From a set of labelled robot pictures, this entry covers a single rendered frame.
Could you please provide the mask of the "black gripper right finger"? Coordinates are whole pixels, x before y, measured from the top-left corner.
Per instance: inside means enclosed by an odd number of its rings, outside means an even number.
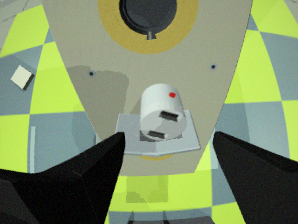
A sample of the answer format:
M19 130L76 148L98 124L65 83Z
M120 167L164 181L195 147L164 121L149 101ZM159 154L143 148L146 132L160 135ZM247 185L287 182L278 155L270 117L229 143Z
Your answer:
M214 132L213 148L245 224L298 224L298 163Z

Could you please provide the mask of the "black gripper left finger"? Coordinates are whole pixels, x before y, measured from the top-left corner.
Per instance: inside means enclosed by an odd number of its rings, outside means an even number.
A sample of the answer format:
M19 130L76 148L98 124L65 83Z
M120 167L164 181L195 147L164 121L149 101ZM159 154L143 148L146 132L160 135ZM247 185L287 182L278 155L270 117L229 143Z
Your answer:
M0 212L29 224L105 224L124 151L118 131L44 172L0 168Z

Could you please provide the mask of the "grey cylinder with two slots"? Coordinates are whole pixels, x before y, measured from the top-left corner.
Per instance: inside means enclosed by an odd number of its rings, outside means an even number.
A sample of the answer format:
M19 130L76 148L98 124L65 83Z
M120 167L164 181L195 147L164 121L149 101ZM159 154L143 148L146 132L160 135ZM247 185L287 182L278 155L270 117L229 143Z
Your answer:
M141 132L148 139L168 140L188 127L180 93L173 85L158 83L145 89L141 100Z

